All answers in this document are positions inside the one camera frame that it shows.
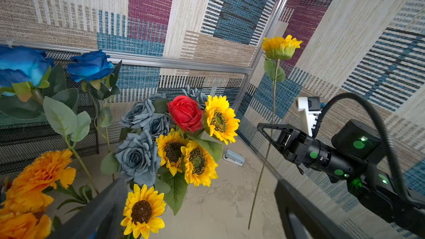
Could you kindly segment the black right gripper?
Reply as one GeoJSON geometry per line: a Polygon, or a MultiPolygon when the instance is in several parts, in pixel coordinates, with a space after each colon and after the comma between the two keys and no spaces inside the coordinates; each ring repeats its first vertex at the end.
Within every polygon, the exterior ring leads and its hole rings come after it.
{"type": "Polygon", "coordinates": [[[257,130],[287,161],[297,166],[312,164],[319,158],[320,143],[299,129],[284,124],[259,123],[257,130]],[[277,132],[277,139],[273,138],[274,132],[277,132]]]}

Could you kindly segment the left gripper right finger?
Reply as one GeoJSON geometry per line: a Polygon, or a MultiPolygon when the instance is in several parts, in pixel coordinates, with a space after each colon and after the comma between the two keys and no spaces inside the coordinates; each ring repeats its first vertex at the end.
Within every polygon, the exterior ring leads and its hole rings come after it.
{"type": "Polygon", "coordinates": [[[286,238],[351,238],[285,179],[278,180],[274,195],[286,238]]]}

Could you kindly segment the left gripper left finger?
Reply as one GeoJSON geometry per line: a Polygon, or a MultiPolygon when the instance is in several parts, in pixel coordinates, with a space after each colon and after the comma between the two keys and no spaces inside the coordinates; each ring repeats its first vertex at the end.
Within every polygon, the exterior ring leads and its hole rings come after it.
{"type": "Polygon", "coordinates": [[[50,239],[119,239],[127,199],[127,183],[115,180],[68,222],[52,232],[50,239]]]}

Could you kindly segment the large yellow sunflower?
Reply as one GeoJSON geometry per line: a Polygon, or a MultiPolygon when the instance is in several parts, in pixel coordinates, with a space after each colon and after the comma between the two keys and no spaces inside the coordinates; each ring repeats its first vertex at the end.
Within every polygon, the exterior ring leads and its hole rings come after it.
{"type": "Polygon", "coordinates": [[[216,138],[226,145],[235,143],[236,131],[239,129],[240,120],[236,118],[235,111],[230,107],[226,96],[208,96],[205,103],[206,118],[205,130],[210,137],[216,138]]]}

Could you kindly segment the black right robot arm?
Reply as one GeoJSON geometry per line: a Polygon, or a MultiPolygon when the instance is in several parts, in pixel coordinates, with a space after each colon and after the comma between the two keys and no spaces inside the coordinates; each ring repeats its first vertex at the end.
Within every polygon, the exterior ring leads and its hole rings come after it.
{"type": "Polygon", "coordinates": [[[349,193],[365,208],[424,238],[425,208],[403,201],[396,193],[395,178],[377,169],[386,150],[369,125],[349,120],[333,136],[331,146],[292,125],[259,123],[257,129],[287,161],[323,172],[331,183],[346,181],[349,193]]]}

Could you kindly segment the grey blue rose bunch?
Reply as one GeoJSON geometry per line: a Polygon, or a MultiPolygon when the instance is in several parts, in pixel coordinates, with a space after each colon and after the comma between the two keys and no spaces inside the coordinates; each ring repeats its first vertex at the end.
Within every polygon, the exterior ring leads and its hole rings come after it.
{"type": "MultiPolygon", "coordinates": [[[[208,97],[201,90],[187,87],[180,90],[178,96],[180,95],[195,100],[199,109],[204,112],[208,97]]],[[[171,101],[165,93],[155,93],[136,102],[120,120],[123,129],[115,158],[119,163],[120,177],[130,185],[152,187],[161,168],[169,171],[166,166],[160,165],[161,158],[157,153],[156,144],[156,139],[160,135],[167,135],[172,128],[180,132],[184,138],[198,136],[203,132],[203,128],[194,133],[183,131],[168,111],[168,103],[171,101]]]]}

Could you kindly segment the red rose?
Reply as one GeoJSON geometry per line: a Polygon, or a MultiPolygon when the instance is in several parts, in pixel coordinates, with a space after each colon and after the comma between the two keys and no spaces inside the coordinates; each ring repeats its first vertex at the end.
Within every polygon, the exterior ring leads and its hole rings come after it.
{"type": "Polygon", "coordinates": [[[168,103],[168,111],[174,122],[185,132],[194,133],[203,128],[204,112],[198,103],[188,96],[177,96],[168,103]]]}

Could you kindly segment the orange marigold bunch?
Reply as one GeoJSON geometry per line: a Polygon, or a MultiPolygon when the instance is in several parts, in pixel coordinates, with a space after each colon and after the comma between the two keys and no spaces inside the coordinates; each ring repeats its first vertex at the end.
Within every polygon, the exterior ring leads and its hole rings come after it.
{"type": "Polygon", "coordinates": [[[57,188],[57,182],[68,188],[75,180],[76,169],[69,167],[73,153],[58,150],[43,153],[13,180],[1,209],[2,239],[45,239],[52,229],[44,213],[54,199],[43,193],[57,188]]]}

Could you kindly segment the right blue rose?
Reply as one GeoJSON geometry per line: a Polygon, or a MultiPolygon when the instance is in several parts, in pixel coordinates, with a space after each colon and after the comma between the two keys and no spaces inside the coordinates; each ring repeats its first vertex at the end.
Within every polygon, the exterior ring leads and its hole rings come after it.
{"type": "Polygon", "coordinates": [[[109,57],[102,50],[73,56],[67,65],[67,72],[76,83],[102,79],[114,71],[113,64],[108,61],[109,57]]]}

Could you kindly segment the left blue rose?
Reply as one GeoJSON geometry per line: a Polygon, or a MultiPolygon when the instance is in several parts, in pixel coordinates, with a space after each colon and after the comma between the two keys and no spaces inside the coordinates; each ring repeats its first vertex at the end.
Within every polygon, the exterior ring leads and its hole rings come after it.
{"type": "Polygon", "coordinates": [[[38,87],[49,67],[54,67],[54,60],[43,50],[1,45],[1,87],[23,82],[38,87]]]}

